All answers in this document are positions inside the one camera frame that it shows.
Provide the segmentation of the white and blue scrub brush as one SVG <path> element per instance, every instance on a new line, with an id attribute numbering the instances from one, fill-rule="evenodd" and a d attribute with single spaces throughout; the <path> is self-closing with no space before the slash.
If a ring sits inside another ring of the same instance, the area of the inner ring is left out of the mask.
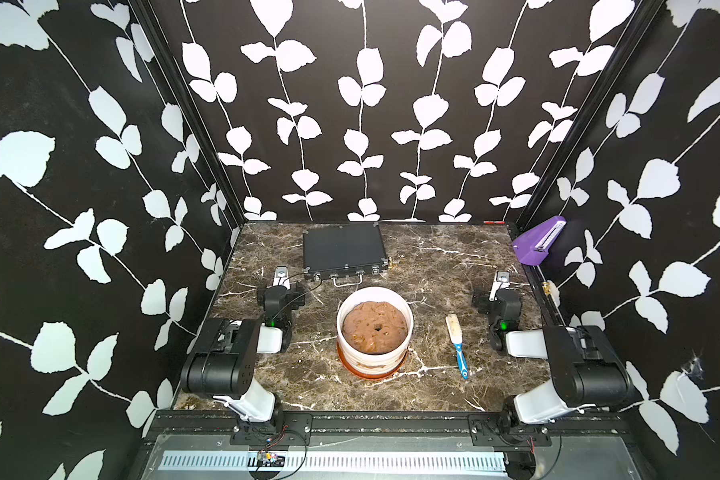
<path id="1" fill-rule="evenodd" d="M 448 314 L 445 318 L 449 337 L 456 351 L 457 365 L 464 380 L 469 379 L 469 367 L 463 352 L 463 331 L 456 314 Z"/>

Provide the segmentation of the white ceramic pot with mud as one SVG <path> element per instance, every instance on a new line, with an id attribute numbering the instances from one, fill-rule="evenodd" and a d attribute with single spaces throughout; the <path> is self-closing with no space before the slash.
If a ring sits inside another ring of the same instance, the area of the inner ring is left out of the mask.
<path id="1" fill-rule="evenodd" d="M 414 319 L 408 302 L 383 287 L 350 294 L 340 305 L 337 346 L 358 370 L 368 373 L 393 367 L 408 353 Z"/>

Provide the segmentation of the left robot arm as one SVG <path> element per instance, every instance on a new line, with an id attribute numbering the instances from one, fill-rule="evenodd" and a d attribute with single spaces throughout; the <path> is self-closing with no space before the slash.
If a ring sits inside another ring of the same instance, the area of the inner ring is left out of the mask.
<path id="1" fill-rule="evenodd" d="M 277 396 L 255 378 L 259 354 L 283 353 L 293 336 L 292 312 L 305 305 L 305 287 L 288 268 L 275 268 L 270 286 L 257 291 L 262 313 L 256 319 L 206 320 L 185 361 L 181 389 L 234 411 L 248 423 L 282 424 Z"/>

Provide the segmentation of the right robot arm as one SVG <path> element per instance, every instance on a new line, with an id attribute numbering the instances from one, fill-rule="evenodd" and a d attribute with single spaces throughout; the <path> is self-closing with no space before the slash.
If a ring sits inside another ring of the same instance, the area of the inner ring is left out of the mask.
<path id="1" fill-rule="evenodd" d="M 628 398 L 631 377 L 599 327 L 521 330 L 522 299 L 509 285 L 508 273 L 496 273 L 489 291 L 474 291 L 472 306 L 488 317 L 488 340 L 495 351 L 545 360 L 550 379 L 507 398 L 500 414 L 504 425 L 546 424 L 578 410 L 615 407 Z"/>

